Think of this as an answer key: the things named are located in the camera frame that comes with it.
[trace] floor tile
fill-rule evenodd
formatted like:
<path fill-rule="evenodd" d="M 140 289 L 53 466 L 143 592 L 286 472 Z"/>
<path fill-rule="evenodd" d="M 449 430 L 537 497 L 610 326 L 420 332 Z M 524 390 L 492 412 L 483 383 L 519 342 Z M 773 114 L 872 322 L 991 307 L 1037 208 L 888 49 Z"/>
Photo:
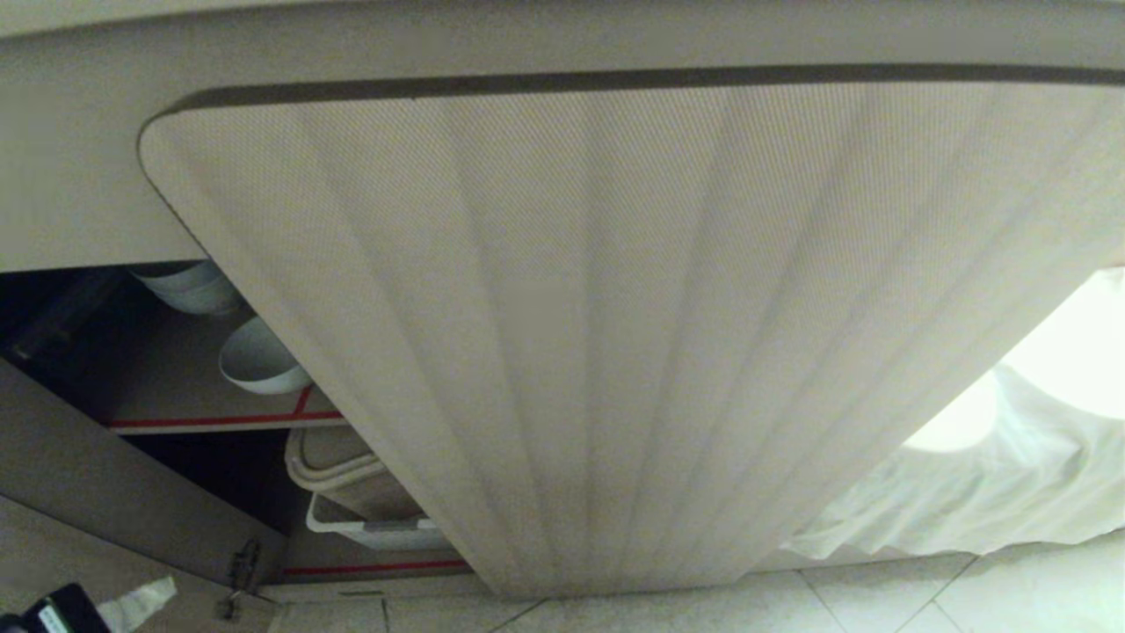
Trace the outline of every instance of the floor tile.
<path fill-rule="evenodd" d="M 942 609 L 930 603 L 926 608 L 914 616 L 899 633 L 961 633 L 957 625 L 953 624 L 950 616 L 942 613 Z"/>
<path fill-rule="evenodd" d="M 752 576 L 714 589 L 549 600 L 502 631 L 842 633 L 795 572 Z"/>
<path fill-rule="evenodd" d="M 387 633 L 382 600 L 285 605 L 270 633 Z"/>
<path fill-rule="evenodd" d="M 1122 633 L 1125 532 L 989 554 L 936 602 L 963 633 Z"/>
<path fill-rule="evenodd" d="M 487 633 L 537 603 L 490 596 L 389 598 L 387 613 L 393 633 Z"/>
<path fill-rule="evenodd" d="M 951 554 L 801 573 L 848 633 L 893 633 L 972 560 Z"/>

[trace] white cloth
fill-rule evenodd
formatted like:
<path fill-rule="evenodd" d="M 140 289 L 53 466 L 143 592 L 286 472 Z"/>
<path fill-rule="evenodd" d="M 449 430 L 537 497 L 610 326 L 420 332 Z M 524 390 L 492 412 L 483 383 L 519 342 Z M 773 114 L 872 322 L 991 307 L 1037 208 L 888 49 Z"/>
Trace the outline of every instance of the white cloth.
<path fill-rule="evenodd" d="M 1125 421 L 1070 407 L 1004 364 L 993 372 L 994 433 L 960 453 L 899 450 L 783 548 L 812 559 L 844 544 L 984 554 L 1125 525 Z"/>

